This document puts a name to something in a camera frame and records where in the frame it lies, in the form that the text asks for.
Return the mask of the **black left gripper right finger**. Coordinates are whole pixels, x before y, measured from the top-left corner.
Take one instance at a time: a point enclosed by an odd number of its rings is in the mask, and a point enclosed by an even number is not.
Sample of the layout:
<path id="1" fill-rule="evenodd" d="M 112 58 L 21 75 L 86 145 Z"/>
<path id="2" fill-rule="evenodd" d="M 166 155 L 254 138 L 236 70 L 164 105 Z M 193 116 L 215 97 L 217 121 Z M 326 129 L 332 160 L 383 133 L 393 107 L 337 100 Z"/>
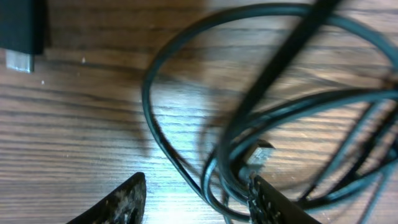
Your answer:
<path id="1" fill-rule="evenodd" d="M 253 224 L 320 224 L 259 175 L 252 175 L 248 207 Z"/>

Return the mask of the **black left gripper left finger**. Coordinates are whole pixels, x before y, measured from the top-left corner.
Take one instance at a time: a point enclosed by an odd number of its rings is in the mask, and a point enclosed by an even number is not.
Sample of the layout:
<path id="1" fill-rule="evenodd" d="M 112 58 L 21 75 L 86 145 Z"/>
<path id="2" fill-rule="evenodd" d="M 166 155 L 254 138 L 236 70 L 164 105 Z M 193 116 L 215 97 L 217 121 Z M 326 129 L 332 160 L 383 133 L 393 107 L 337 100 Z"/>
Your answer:
<path id="1" fill-rule="evenodd" d="M 68 224 L 142 224 L 146 177 L 137 172 Z"/>

